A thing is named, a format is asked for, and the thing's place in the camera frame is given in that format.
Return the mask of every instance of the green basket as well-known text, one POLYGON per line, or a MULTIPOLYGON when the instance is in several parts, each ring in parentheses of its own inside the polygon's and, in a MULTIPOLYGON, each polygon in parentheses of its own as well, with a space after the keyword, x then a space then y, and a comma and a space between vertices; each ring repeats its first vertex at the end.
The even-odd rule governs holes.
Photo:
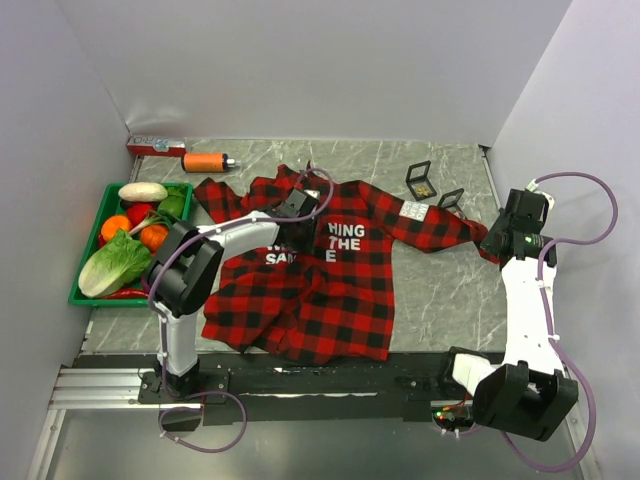
MULTIPOLYGON (((100 229, 102 228, 102 224, 107 220, 107 218, 112 215, 118 215, 124 213, 124 210, 120 207, 120 197, 118 196, 118 190, 122 188, 126 183, 111 183, 107 185, 107 188, 104 191, 104 196, 102 197, 102 202, 100 203, 100 209, 98 210, 98 214, 96 215, 96 219, 93 222, 93 227, 91 228, 91 234, 89 235, 89 240, 87 241, 87 246, 84 248, 84 253, 82 254, 82 260, 80 261, 80 266, 78 267, 78 272, 76 273, 76 278, 73 282, 73 286, 71 287, 71 293, 69 294, 69 303, 73 305, 82 305, 85 307, 146 307, 147 300, 145 298, 88 298, 85 297, 80 288, 78 287, 78 277, 80 276, 80 272, 82 271, 82 267, 87 263, 89 257, 98 251, 98 236, 100 235, 100 229)), ((165 187, 180 187, 187 186, 187 198, 184 203, 184 210, 182 212, 182 216, 180 217, 182 220, 188 220, 189 214, 191 213, 191 208, 193 207, 193 185, 189 183, 163 183, 165 187)), ((131 287, 141 288, 140 282, 131 284, 131 287)))

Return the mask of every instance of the marble tabletop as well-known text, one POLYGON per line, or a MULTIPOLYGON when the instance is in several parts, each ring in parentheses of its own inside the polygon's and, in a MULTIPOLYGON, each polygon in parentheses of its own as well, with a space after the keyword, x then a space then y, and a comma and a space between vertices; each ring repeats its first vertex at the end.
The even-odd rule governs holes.
MULTIPOLYGON (((193 152, 227 152, 241 168, 212 174, 238 194, 256 176, 274 177, 286 163, 301 169, 309 159, 327 169, 337 182, 365 180, 399 198, 412 200, 405 184, 409 165, 431 160, 429 179, 438 196, 463 187, 460 205, 472 220, 488 227, 497 216, 491 184, 477 145, 395 141, 192 140, 193 152)), ((210 175, 187 174, 178 158, 145 157, 137 165, 139 181, 199 184, 210 175)), ((192 222, 211 219, 196 202, 192 222)), ((451 346, 504 350, 506 297, 498 268, 483 260, 473 244, 424 254, 400 241, 392 252, 396 313, 391 350, 444 351, 451 346)), ((204 325, 198 317, 198 331, 204 325)), ((230 351, 225 344, 197 337, 200 351, 230 351)), ((145 308, 102 308, 91 313, 84 353, 154 352, 159 347, 157 318, 145 308)))

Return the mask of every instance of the white wall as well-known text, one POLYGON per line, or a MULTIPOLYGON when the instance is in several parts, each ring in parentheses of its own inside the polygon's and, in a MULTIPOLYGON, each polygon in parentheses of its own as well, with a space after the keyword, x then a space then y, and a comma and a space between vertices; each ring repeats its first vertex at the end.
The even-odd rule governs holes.
POLYGON ((24 478, 88 311, 67 295, 127 130, 53 0, 0 15, 0 477, 24 478))
MULTIPOLYGON (((593 247, 562 247, 556 322, 593 383, 604 477, 640 468, 640 3, 574 1, 490 152, 510 187, 562 170, 600 176, 620 203, 617 229, 593 247)), ((609 220, 606 196, 580 181, 545 185, 558 200, 546 232, 589 238, 609 220)))
POLYGON ((570 0, 58 0, 134 133, 495 141, 570 0))

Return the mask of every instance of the plaid shirt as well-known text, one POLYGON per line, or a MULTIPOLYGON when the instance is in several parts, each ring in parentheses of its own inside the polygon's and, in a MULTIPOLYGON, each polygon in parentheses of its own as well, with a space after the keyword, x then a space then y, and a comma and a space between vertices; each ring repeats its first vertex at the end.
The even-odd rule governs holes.
MULTIPOLYGON (((195 196, 220 223, 285 200, 299 176, 280 165, 275 179, 256 178, 244 197, 207 179, 195 196)), ((329 191, 313 174, 302 187, 319 191, 320 201, 329 191)), ((479 223, 368 183, 337 184, 318 217, 313 254, 270 247, 225 262, 220 288, 205 303, 202 336, 305 363, 356 355, 386 360, 394 319, 393 241, 429 253, 469 241, 478 246, 486 234, 479 223)))

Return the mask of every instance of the white patch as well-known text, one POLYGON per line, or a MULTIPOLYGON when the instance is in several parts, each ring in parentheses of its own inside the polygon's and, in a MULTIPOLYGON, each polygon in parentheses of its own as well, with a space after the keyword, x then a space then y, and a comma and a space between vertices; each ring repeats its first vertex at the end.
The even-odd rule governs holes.
POLYGON ((412 218, 414 220, 418 220, 422 222, 427 216, 428 210, 429 210, 429 205, 425 203, 406 201, 402 205, 402 209, 400 210, 400 216, 412 218))

